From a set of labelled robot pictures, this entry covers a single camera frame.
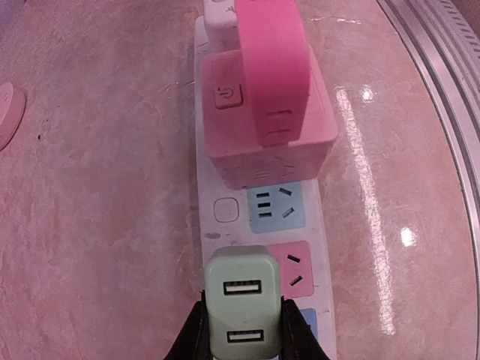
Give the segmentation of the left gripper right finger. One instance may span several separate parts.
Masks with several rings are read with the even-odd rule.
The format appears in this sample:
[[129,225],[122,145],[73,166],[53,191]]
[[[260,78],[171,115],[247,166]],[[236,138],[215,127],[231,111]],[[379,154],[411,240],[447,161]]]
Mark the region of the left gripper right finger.
[[292,299],[281,298],[280,333],[282,346],[279,359],[329,360],[310,326]]

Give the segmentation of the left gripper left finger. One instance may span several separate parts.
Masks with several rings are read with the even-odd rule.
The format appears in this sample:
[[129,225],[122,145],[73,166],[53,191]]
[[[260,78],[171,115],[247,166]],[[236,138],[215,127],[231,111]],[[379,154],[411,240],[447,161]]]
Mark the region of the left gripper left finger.
[[164,360],[212,360],[209,317],[203,290]]

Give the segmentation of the white multicolour power strip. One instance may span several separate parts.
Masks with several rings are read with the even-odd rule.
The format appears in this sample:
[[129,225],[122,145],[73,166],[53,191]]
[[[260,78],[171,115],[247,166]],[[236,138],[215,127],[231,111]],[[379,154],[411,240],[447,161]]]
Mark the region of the white multicolour power strip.
[[[337,357],[332,277],[320,189],[316,179],[285,180],[260,190],[230,190],[207,158],[200,85],[195,88],[196,174],[202,259],[228,245],[263,245],[280,264],[281,289],[295,303],[330,359]],[[255,233],[256,201],[270,203],[281,219],[299,216],[303,227]]]

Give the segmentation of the pink cube socket adapter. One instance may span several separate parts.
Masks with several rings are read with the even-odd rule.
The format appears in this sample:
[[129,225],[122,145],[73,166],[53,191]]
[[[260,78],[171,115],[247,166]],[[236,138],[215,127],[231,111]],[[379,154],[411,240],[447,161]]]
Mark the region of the pink cube socket adapter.
[[314,53],[303,65],[294,96],[271,73],[256,84],[239,49],[200,62],[205,153],[232,189],[317,177],[339,129]]

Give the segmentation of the pink plug adapter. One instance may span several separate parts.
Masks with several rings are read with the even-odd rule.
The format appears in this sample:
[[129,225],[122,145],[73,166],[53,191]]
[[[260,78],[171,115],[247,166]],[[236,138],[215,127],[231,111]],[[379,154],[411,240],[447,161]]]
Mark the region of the pink plug adapter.
[[310,90],[305,29],[294,1],[235,1],[247,94],[259,143],[299,139]]

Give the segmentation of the green plug adapter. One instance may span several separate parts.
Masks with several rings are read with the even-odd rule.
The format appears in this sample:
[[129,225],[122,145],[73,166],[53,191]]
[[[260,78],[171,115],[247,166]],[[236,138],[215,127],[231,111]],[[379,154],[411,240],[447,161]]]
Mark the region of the green plug adapter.
[[280,269],[266,247],[218,248],[205,267],[205,303],[215,359],[280,354]]

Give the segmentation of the round pink power socket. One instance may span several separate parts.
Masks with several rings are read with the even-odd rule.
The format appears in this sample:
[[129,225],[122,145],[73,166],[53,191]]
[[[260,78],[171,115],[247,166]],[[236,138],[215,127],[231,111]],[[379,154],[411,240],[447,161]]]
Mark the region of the round pink power socket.
[[1,84],[1,134],[0,149],[3,150],[17,132],[26,108],[26,94],[11,82]]

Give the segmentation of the white cube socket adapter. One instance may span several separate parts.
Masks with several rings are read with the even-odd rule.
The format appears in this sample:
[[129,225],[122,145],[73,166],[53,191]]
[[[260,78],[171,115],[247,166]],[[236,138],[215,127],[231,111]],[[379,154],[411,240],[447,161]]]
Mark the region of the white cube socket adapter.
[[236,7],[233,0],[205,0],[204,26],[213,53],[240,48]]

